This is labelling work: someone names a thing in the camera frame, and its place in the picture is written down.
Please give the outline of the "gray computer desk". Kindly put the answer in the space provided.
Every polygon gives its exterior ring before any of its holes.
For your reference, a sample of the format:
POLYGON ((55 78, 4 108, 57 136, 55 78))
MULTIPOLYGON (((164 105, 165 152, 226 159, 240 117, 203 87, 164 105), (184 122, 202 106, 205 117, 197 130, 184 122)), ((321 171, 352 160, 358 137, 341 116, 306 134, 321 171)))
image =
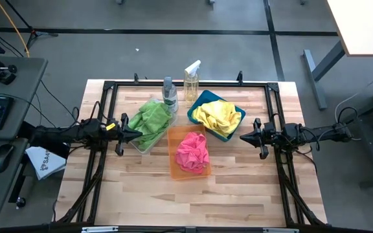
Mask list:
POLYGON ((11 58, 0 56, 5 65, 17 67, 16 79, 9 85, 0 83, 0 96, 14 99, 9 115, 0 130, 0 146, 11 144, 15 146, 8 168, 0 173, 0 213, 9 195, 10 188, 23 158, 27 140, 19 138, 21 125, 30 107, 30 103, 38 89, 47 67, 47 60, 42 58, 11 58))

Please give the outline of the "spray bottle gray trigger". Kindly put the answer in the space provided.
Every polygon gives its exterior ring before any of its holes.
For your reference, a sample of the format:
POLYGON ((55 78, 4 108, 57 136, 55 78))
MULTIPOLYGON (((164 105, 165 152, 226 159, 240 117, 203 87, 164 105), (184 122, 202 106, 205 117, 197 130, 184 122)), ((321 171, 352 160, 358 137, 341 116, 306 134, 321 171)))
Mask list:
POLYGON ((177 112, 178 106, 178 97, 177 97, 177 87, 173 84, 172 78, 167 76, 163 80, 163 102, 168 106, 168 109, 175 113, 177 112))

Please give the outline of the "light top desk gray legs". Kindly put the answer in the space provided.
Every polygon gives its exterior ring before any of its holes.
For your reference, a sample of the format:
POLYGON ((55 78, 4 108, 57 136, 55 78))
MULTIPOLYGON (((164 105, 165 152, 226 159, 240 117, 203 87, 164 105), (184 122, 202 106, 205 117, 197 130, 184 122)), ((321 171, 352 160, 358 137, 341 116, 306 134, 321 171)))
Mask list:
POLYGON ((373 57, 373 0, 326 2, 337 27, 339 41, 318 64, 314 62, 310 50, 305 49, 302 54, 321 111, 327 108, 327 103, 319 80, 345 55, 373 57))

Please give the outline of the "black clamp mount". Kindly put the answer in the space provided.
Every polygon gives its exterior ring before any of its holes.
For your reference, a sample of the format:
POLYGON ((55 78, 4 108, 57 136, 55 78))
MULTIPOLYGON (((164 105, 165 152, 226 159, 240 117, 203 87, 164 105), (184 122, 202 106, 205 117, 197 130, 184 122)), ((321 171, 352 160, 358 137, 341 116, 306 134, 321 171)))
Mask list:
POLYGON ((0 83, 11 84, 16 79, 17 67, 15 65, 5 65, 0 61, 0 83))

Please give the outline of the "orange translucent plastic basket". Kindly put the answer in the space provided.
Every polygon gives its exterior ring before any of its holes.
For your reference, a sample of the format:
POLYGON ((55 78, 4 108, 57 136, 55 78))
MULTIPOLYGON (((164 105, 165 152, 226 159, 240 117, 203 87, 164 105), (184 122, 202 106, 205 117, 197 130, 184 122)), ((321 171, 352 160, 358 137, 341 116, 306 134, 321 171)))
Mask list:
POLYGON ((174 180, 186 180, 194 178, 208 177, 211 174, 210 163, 204 169, 201 174, 189 173, 183 171, 180 166, 175 161, 175 153, 178 145, 185 138, 185 136, 190 132, 202 133, 205 137, 205 127, 202 125, 189 125, 189 126, 176 126, 171 127, 168 130, 168 151, 170 157, 170 175, 174 180))

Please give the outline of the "clear plastic basket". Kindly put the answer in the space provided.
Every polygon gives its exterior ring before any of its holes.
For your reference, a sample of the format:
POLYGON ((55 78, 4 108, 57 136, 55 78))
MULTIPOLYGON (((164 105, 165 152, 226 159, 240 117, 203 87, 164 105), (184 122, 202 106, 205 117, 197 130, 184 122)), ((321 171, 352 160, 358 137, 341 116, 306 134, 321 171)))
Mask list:
MULTIPOLYGON (((162 102, 162 101, 158 101, 157 99, 153 99, 153 98, 151 98, 151 99, 149 99, 147 102, 150 102, 150 101, 155 101, 155 102, 162 102)), ((172 119, 168 122, 169 123, 169 126, 167 127, 167 129, 171 126, 171 125, 173 125, 174 124, 174 122, 177 120, 177 118, 176 118, 176 115, 173 113, 173 112, 171 112, 171 114, 172 114, 172 119)), ((134 120, 134 121, 139 121, 140 120, 140 111, 138 110, 138 112, 136 113, 136 114, 134 114, 131 118, 130 118, 130 121, 131 120, 134 120)), ((158 138, 158 140, 156 141, 156 142, 154 142, 149 148, 148 148, 148 150, 146 150, 146 151, 144 151, 144 152, 142 152, 142 151, 140 151, 138 148, 137 148, 137 146, 138 146, 138 144, 136 143, 136 141, 135 140, 133 140, 133 141, 131 141, 130 142, 130 144, 139 152, 139 153, 141 153, 141 154, 147 154, 147 153, 149 153, 151 150, 152 150, 152 148, 155 146, 155 144, 157 143, 157 142, 159 142, 160 141, 160 139, 163 137, 163 135, 166 133, 166 131, 167 131, 167 129, 166 130, 164 130, 163 131, 163 133, 162 133, 162 135, 158 138)))

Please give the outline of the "blue plastic basket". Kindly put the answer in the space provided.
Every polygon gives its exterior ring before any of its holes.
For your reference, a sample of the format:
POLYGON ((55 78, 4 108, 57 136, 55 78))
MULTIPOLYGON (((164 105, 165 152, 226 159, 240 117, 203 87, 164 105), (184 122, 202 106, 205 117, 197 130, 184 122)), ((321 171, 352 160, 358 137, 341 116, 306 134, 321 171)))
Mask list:
MULTIPOLYGON (((187 112, 187 117, 188 117, 188 119, 192 122, 192 123, 194 123, 194 124, 201 124, 202 126, 204 126, 201 122, 198 122, 197 120, 194 120, 193 118, 192 118, 192 112, 193 112, 193 110, 195 110, 198 106, 201 106, 202 104, 204 104, 204 103, 208 103, 208 102, 213 102, 213 101, 217 101, 217 100, 224 100, 223 98, 221 98, 220 96, 218 96, 218 95, 216 95, 216 94, 214 94, 213 92, 211 92, 211 91, 209 91, 209 90, 204 90, 201 94, 200 94, 200 96, 198 97, 198 99, 192 104, 192 107, 188 110, 188 112, 187 112)), ((240 120, 240 123, 238 124, 238 126, 241 124, 241 122, 242 122, 242 120, 244 119, 244 117, 245 117, 245 115, 246 115, 246 112, 243 110, 243 109, 241 109, 240 107, 238 107, 238 106, 236 106, 236 105, 234 105, 235 106, 235 110, 237 111, 237 112, 240 112, 241 113, 241 120, 240 120)), ((205 128, 206 128, 206 130, 209 132, 209 133, 211 133, 212 135, 214 135, 216 138, 218 138, 218 139, 220 139, 221 141, 223 141, 223 142, 227 142, 227 141, 229 141, 231 138, 232 138, 232 136, 234 135, 234 132, 236 131, 236 129, 238 128, 236 128, 228 137, 223 137, 222 135, 219 135, 218 133, 216 133, 215 131, 213 131, 213 130, 211 130, 211 129, 209 129, 209 128, 207 128, 206 126, 204 126, 205 128)))

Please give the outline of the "spray bottle white trigger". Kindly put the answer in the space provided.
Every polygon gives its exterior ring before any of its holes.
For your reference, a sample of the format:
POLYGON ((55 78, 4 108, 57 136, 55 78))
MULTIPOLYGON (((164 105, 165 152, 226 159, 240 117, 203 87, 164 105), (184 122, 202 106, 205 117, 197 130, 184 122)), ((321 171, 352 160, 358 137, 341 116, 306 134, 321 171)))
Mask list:
POLYGON ((199 75, 198 70, 201 61, 197 60, 184 70, 184 99, 193 103, 198 98, 199 75))

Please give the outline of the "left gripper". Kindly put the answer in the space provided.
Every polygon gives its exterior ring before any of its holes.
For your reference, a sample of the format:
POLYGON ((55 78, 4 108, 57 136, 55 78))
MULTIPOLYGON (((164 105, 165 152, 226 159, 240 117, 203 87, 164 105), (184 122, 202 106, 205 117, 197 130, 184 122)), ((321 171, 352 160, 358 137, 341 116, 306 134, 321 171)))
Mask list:
POLYGON ((115 153, 119 157, 124 154, 124 149, 122 147, 123 142, 128 143, 142 136, 142 132, 126 127, 128 125, 128 120, 127 114, 123 113, 121 114, 120 122, 112 120, 110 123, 106 124, 107 126, 111 123, 115 123, 116 126, 113 129, 107 131, 106 127, 104 128, 104 140, 117 141, 115 153))

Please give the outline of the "white printed bag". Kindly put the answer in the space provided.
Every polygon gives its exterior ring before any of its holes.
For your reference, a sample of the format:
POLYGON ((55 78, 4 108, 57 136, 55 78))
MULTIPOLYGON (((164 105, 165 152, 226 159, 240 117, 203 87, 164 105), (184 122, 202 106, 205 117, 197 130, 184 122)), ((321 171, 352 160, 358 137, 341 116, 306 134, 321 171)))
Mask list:
POLYGON ((64 170, 66 159, 41 147, 29 147, 25 153, 30 159, 38 180, 46 179, 53 173, 64 170))

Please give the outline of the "green microfiber towel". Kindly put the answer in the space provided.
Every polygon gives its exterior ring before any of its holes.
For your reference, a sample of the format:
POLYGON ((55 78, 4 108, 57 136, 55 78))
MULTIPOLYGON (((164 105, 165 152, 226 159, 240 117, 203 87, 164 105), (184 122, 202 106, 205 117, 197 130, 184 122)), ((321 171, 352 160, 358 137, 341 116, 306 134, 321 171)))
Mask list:
POLYGON ((136 131, 142 133, 141 137, 135 139, 136 143, 138 144, 137 148, 144 152, 148 150, 148 148, 158 140, 158 138, 162 135, 163 131, 167 129, 169 126, 168 121, 134 121, 131 120, 129 122, 129 127, 136 131))
POLYGON ((157 133, 165 128, 165 124, 172 119, 172 114, 168 106, 162 102, 150 101, 145 103, 139 109, 140 120, 136 130, 157 133))

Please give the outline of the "silver metal bracket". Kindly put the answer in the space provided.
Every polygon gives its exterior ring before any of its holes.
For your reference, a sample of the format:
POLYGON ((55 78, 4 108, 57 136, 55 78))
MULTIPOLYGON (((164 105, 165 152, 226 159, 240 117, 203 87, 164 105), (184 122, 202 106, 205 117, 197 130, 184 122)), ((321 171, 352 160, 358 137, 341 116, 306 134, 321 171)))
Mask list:
POLYGON ((81 233, 114 233, 118 232, 118 226, 95 226, 95 227, 83 227, 81 233))
POLYGON ((299 233, 299 229, 294 229, 294 228, 263 228, 262 233, 299 233))

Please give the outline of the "yellow microfiber towel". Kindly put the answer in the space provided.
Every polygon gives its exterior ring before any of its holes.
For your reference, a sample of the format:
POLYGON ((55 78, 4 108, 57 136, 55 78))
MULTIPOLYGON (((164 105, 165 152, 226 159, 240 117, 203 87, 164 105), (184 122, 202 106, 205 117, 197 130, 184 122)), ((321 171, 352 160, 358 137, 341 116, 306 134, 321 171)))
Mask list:
POLYGON ((211 129, 229 129, 236 117, 235 106, 224 100, 204 103, 192 112, 192 118, 211 129))
POLYGON ((238 127, 242 116, 234 106, 202 110, 205 114, 204 125, 223 137, 228 137, 238 127))

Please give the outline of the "black tripod stand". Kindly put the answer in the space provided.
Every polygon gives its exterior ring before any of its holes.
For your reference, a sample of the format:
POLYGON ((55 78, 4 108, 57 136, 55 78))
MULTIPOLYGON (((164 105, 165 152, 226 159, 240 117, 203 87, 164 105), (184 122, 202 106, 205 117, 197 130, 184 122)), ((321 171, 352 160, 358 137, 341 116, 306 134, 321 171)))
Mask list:
POLYGON ((45 31, 39 31, 36 30, 34 27, 30 26, 27 21, 22 17, 22 15, 15 9, 15 7, 12 5, 12 3, 9 2, 9 0, 5 0, 6 4, 13 10, 13 12, 16 14, 18 18, 25 24, 25 26, 28 28, 28 31, 30 32, 30 36, 26 43, 26 48, 29 50, 33 43, 42 36, 50 36, 50 37, 58 37, 57 33, 52 32, 45 32, 45 31))

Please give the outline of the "pink microfiber towel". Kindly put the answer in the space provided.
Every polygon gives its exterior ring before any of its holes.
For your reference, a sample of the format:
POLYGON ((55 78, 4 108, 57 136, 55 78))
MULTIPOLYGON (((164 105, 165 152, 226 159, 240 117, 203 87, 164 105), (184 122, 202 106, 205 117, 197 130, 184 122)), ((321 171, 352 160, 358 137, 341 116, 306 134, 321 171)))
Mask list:
POLYGON ((188 133, 177 147, 175 161, 185 172, 203 173, 210 162, 206 137, 198 132, 188 133))

